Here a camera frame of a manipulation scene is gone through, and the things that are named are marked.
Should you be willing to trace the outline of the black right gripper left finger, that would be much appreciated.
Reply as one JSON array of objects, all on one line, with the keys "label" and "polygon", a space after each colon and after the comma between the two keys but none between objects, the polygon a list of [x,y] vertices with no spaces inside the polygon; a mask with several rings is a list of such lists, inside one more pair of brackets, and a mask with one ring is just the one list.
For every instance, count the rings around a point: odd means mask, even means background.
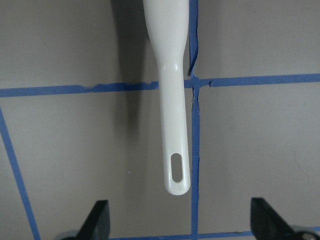
[{"label": "black right gripper left finger", "polygon": [[108,200],[98,200],[76,235],[77,240],[108,240],[110,210]]}]

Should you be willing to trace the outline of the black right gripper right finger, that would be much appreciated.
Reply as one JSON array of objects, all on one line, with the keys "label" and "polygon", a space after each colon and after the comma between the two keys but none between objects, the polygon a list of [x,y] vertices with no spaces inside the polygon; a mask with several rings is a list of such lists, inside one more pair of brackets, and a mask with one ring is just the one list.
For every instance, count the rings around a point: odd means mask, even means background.
[{"label": "black right gripper right finger", "polygon": [[289,240],[295,231],[262,197],[250,201],[250,229],[257,240]]}]

